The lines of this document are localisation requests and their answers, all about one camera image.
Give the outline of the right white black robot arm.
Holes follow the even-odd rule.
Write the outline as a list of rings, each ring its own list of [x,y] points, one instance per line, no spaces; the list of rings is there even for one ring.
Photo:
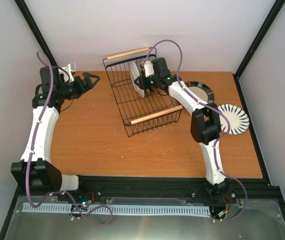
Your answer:
[[[220,156],[220,114],[216,104],[208,103],[193,93],[178,74],[172,75],[163,57],[145,60],[140,66],[129,63],[134,90],[143,98],[145,91],[164,91],[177,100],[191,115],[190,133],[200,145],[206,169],[206,195],[211,201],[222,197],[228,189]]]

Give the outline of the red and teal flower plate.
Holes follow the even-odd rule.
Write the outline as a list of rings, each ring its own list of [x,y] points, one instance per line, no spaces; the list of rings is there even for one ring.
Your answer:
[[[145,97],[145,90],[141,89],[139,86],[139,77],[140,72],[138,70],[137,64],[134,61],[131,61],[129,63],[129,71],[130,71],[130,79],[133,85],[134,90],[137,92],[137,94],[141,97]]]

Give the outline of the green striped rim plate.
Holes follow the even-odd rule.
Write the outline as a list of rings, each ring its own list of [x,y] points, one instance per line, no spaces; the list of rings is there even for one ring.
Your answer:
[[[218,110],[228,119],[230,123],[230,135],[241,135],[250,126],[250,119],[247,113],[239,106],[233,104],[221,104]]]

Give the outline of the black wire dish rack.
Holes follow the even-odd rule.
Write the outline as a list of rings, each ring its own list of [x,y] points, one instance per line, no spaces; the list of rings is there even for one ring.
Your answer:
[[[129,137],[179,121],[183,107],[162,90],[145,92],[142,98],[134,90],[129,63],[139,65],[149,47],[105,57],[102,62],[107,74],[124,129]]]

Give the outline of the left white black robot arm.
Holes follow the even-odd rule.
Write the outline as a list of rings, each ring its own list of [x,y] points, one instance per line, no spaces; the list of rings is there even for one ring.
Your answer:
[[[30,135],[20,161],[12,163],[10,171],[23,190],[69,191],[69,196],[79,202],[86,197],[87,189],[79,184],[78,176],[63,174],[51,164],[51,143],[63,103],[79,99],[100,80],[89,72],[82,76],[76,76],[75,72],[71,64],[40,69],[41,83],[32,99]]]

